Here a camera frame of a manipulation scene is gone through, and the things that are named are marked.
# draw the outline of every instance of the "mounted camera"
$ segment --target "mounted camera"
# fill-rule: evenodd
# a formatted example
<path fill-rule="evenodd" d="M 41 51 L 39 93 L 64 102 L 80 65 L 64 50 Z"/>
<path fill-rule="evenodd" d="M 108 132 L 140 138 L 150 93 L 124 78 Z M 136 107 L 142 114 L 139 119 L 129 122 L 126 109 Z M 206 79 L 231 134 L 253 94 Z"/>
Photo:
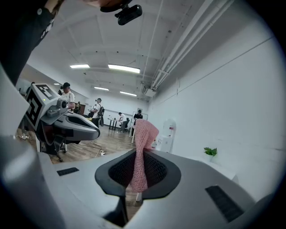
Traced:
<path fill-rule="evenodd" d="M 126 0 L 123 1 L 123 4 L 114 6 L 114 7 L 101 7 L 100 10 L 102 12 L 113 12 L 119 9 L 122 9 L 119 13 L 115 14 L 115 17 L 118 18 L 118 24 L 119 25 L 125 25 L 128 22 L 138 18 L 139 16 L 142 15 L 142 7 L 140 5 L 134 5 L 129 8 L 128 4 L 132 0 Z"/>

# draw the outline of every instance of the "potted plant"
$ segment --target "potted plant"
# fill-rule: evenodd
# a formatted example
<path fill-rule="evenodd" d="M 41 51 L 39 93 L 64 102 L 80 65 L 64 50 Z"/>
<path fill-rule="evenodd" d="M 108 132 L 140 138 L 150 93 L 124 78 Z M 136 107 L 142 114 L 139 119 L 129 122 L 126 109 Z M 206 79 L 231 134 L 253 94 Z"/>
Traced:
<path fill-rule="evenodd" d="M 211 148 L 205 147 L 204 150 L 205 150 L 204 152 L 205 159 L 207 161 L 211 161 L 214 158 L 214 156 L 218 153 L 217 148 L 211 149 Z"/>

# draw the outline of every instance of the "water cooler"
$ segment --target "water cooler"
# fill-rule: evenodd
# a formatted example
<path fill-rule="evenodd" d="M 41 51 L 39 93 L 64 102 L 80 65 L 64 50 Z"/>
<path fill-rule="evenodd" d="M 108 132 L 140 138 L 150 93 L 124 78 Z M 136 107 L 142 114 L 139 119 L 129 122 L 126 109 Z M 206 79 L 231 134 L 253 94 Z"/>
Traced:
<path fill-rule="evenodd" d="M 172 119 L 167 119 L 164 122 L 164 127 L 161 135 L 157 137 L 156 150 L 163 152 L 171 152 L 171 146 L 175 134 L 176 123 Z"/>

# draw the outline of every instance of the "black mesh cushion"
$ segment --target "black mesh cushion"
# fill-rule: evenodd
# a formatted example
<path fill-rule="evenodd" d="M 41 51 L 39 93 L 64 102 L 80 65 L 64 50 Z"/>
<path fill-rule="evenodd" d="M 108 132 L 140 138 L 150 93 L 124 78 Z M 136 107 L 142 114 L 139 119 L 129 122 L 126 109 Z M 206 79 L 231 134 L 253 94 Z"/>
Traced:
<path fill-rule="evenodd" d="M 148 187 L 162 181 L 167 175 L 167 167 L 151 155 L 143 153 L 144 168 Z"/>
<path fill-rule="evenodd" d="M 109 176 L 125 188 L 128 186 L 133 176 L 135 156 L 136 154 L 133 153 L 125 157 L 123 160 L 113 165 L 108 171 Z"/>

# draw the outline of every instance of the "pink towel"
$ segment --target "pink towel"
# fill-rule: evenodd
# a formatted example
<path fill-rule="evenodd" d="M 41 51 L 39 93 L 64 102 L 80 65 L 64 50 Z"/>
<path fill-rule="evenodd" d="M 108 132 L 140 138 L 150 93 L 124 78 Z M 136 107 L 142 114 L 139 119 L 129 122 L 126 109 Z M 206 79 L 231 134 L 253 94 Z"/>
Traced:
<path fill-rule="evenodd" d="M 136 158 L 133 178 L 130 182 L 132 189 L 136 192 L 143 192 L 147 187 L 147 179 L 144 170 L 143 149 L 151 148 L 159 130 L 150 122 L 144 119 L 136 120 L 135 127 Z"/>

